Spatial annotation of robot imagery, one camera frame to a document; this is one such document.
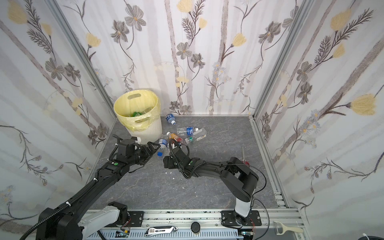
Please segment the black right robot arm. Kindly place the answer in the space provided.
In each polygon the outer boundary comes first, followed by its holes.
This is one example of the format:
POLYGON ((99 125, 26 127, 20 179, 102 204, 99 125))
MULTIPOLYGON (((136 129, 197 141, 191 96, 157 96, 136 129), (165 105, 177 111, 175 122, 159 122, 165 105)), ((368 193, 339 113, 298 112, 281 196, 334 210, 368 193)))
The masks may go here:
POLYGON ((232 157, 227 162, 207 162, 199 158, 190 158, 182 149, 182 144, 175 140, 169 143, 170 155, 164 157, 164 168, 178 169, 187 180, 195 177, 220 179, 236 198, 232 217, 226 218, 235 223, 236 228, 246 225, 250 219, 252 199, 257 188, 259 176, 238 158, 232 157))

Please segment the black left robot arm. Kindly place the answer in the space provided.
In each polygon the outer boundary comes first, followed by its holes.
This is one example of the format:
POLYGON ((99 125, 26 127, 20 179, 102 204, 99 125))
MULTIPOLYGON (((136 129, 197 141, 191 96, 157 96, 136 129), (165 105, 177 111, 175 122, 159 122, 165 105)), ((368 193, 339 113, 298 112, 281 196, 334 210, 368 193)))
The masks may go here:
POLYGON ((73 197, 55 209, 47 208, 39 216, 39 221, 27 230, 21 239, 25 240, 36 232, 38 240, 80 240, 109 225, 126 227, 132 220, 127 206, 117 202, 107 205, 101 211, 101 220, 88 227, 83 216, 96 200, 107 189, 117 183, 130 168, 138 165, 141 168, 160 149, 160 144, 148 142, 139 144, 137 137, 121 139, 114 135, 117 143, 108 161, 99 168, 95 177, 79 190, 73 197))

